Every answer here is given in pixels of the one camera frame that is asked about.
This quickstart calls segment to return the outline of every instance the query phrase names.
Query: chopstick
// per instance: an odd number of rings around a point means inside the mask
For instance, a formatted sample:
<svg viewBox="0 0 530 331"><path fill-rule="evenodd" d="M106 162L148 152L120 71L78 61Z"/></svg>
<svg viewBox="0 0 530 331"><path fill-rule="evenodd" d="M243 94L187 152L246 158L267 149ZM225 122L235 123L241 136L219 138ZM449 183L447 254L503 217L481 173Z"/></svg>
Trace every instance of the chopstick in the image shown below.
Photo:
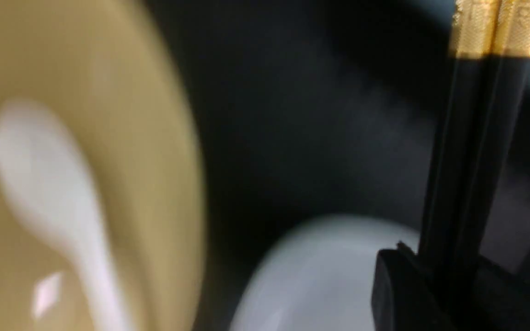
<svg viewBox="0 0 530 331"><path fill-rule="evenodd" d="M441 293L456 234L465 159L490 54L499 0L457 0L449 39L450 88L435 132L419 258Z"/></svg>
<svg viewBox="0 0 530 331"><path fill-rule="evenodd" d="M524 89L530 73L530 0L502 0L488 59L483 94L476 109L473 134L459 201L455 236L446 270L444 310L464 313L462 307L475 277L479 248L496 186L513 139Z"/></svg>

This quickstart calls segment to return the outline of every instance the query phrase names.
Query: bowl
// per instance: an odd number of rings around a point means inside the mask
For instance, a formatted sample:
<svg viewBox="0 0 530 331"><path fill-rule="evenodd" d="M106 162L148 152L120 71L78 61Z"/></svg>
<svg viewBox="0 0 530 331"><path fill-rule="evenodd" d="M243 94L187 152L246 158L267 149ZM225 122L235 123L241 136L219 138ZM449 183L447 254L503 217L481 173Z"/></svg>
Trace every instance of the bowl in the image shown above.
<svg viewBox="0 0 530 331"><path fill-rule="evenodd" d="M202 172L174 63L132 0L0 0L0 107L40 103L95 179L139 331L187 331L205 259ZM0 331L92 330L70 264L0 191Z"/></svg>
<svg viewBox="0 0 530 331"><path fill-rule="evenodd" d="M326 216L282 239L250 280L231 331L374 331L376 255L418 233L386 220Z"/></svg>

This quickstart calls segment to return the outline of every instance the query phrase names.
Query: yellow bowl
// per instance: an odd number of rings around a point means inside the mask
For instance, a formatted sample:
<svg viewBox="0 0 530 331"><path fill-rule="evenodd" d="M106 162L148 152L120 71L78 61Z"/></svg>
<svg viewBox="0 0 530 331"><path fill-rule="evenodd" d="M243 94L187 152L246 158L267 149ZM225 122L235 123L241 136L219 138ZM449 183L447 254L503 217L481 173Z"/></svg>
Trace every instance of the yellow bowl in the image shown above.
<svg viewBox="0 0 530 331"><path fill-rule="evenodd" d="M80 143L140 331L187 331L204 268L193 123L173 64L132 0L0 0L0 106L50 108ZM0 192L0 331L92 330L67 260Z"/></svg>

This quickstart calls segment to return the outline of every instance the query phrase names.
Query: spoon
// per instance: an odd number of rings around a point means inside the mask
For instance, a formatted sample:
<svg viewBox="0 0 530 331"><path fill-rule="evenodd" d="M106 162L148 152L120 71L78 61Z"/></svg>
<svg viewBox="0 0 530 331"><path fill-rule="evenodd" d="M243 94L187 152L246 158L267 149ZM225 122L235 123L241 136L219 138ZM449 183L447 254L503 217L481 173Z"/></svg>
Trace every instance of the spoon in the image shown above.
<svg viewBox="0 0 530 331"><path fill-rule="evenodd" d="M17 221L74 266L98 331L134 331L90 169L69 130L44 105L0 110L0 186Z"/></svg>

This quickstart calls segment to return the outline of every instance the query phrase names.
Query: ceramic spoon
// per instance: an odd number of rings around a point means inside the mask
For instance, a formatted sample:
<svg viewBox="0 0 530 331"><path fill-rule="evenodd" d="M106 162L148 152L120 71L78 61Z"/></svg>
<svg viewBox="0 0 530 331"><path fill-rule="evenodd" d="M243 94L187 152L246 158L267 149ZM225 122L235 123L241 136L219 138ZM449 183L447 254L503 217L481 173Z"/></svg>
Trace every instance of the ceramic spoon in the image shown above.
<svg viewBox="0 0 530 331"><path fill-rule="evenodd" d="M98 331L134 331L86 160L67 128L27 100L0 111L0 186L21 225L72 262Z"/></svg>

